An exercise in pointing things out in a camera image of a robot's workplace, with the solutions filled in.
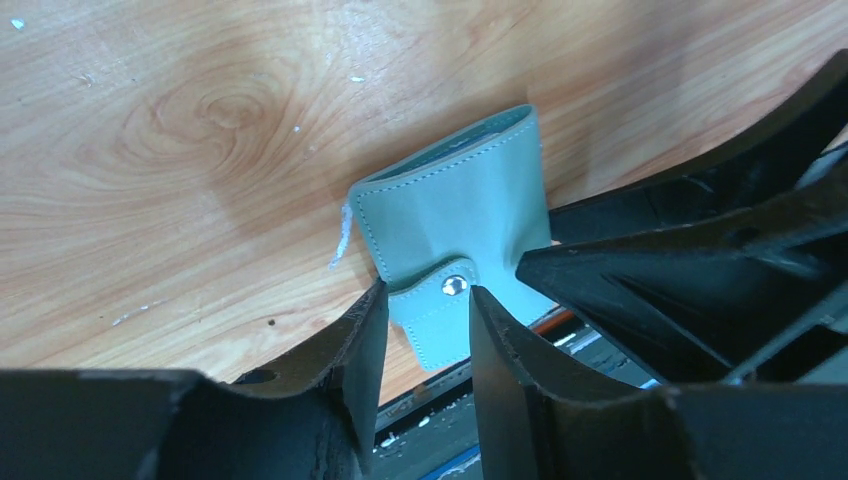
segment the wooden table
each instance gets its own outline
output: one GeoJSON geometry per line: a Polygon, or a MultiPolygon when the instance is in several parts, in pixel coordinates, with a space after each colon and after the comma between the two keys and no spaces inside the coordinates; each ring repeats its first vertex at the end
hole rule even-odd
{"type": "MultiPolygon", "coordinates": [[[[4,1],[0,366],[232,380],[371,283],[355,180],[540,109],[549,202],[733,136],[848,46],[838,0],[4,1]]],[[[388,339],[382,401],[430,374],[388,339]]]]}

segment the blue strip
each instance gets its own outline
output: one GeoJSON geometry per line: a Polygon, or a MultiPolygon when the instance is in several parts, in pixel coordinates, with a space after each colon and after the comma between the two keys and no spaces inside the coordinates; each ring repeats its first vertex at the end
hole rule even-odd
{"type": "Polygon", "coordinates": [[[473,447],[469,448],[468,450],[457,455],[456,458],[454,458],[453,460],[451,460],[448,463],[442,465],[441,467],[433,470],[432,472],[428,473],[427,475],[421,477],[421,480],[438,480],[438,478],[441,477],[443,473],[447,472],[448,470],[450,470],[453,467],[456,467],[458,465],[462,465],[463,463],[465,463],[471,457],[473,457],[474,455],[477,455],[478,453],[480,453],[480,445],[474,445],[473,447]]]}
{"type": "Polygon", "coordinates": [[[653,388],[654,386],[659,385],[659,384],[660,384],[660,382],[658,382],[658,381],[656,381],[652,378],[652,379],[648,380],[647,382],[643,383],[641,386],[639,386],[639,388],[641,388],[642,390],[647,390],[647,389],[653,388]]]}

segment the wallet snap button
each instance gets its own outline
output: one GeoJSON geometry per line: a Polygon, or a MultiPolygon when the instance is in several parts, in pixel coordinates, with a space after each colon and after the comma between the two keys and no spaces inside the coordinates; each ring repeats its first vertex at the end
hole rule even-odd
{"type": "Polygon", "coordinates": [[[468,288],[468,282],[461,275],[451,275],[442,282],[442,293],[445,295],[459,295],[468,288]]]}

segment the wallet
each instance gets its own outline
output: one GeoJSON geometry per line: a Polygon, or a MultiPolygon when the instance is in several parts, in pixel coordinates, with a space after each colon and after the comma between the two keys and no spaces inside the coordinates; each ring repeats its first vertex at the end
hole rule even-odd
{"type": "Polygon", "coordinates": [[[391,321],[425,370],[469,356],[471,285],[489,289],[525,325],[554,306],[515,278],[524,252],[551,245],[532,105],[356,182],[348,202],[388,285],[391,321]]]}

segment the black plastic part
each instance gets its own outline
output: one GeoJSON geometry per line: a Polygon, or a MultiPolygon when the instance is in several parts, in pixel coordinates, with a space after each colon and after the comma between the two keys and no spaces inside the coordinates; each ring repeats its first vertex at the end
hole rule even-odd
{"type": "Polygon", "coordinates": [[[728,142],[550,214],[554,240],[595,242],[751,207],[792,189],[848,121],[848,50],[728,142]]]}
{"type": "MultiPolygon", "coordinates": [[[[773,382],[829,381],[812,373],[843,353],[848,353],[848,335],[816,325],[758,368],[757,378],[773,382]]],[[[843,371],[848,376],[848,368],[843,371]]]]}
{"type": "Polygon", "coordinates": [[[232,384],[183,370],[0,373],[0,478],[361,478],[388,326],[378,281],[232,384]]]}
{"type": "Polygon", "coordinates": [[[848,471],[848,387],[641,391],[559,352],[472,287],[471,368],[486,480],[831,479],[848,471]]]}
{"type": "Polygon", "coordinates": [[[727,144],[553,211],[564,243],[526,253],[516,275],[662,382],[797,376],[758,368],[848,313],[848,148],[816,163],[846,123],[842,51],[727,144]]]}
{"type": "MultiPolygon", "coordinates": [[[[545,329],[541,337],[554,344],[558,350],[571,355],[582,364],[629,385],[650,384],[651,377],[620,350],[613,347],[597,332],[577,319],[545,329]]],[[[399,416],[403,403],[392,402],[380,408],[380,416],[391,414],[399,420],[386,425],[377,433],[374,468],[371,480],[480,480],[474,393],[471,389],[471,364],[467,380],[458,382],[456,370],[443,372],[430,385],[419,385],[414,396],[422,404],[406,416],[399,416]],[[440,383],[454,385],[442,389],[440,383]],[[381,442],[393,439],[390,443],[381,442]]]]}

